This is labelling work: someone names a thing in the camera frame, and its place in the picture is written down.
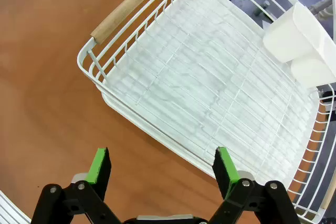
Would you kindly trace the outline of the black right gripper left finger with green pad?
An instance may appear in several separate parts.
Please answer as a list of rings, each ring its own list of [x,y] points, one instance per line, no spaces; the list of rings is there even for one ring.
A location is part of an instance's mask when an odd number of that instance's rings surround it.
[[[108,148],[99,148],[83,179],[66,188],[44,186],[31,223],[71,223],[75,215],[85,215],[90,223],[121,223],[104,203],[111,174]]]

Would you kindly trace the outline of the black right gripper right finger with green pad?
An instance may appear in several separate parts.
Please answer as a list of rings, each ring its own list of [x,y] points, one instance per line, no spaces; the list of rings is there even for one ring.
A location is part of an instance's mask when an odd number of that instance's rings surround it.
[[[260,223],[300,222],[284,185],[241,177],[225,147],[216,149],[212,169],[224,201],[208,223],[237,223],[244,211],[253,212]]]

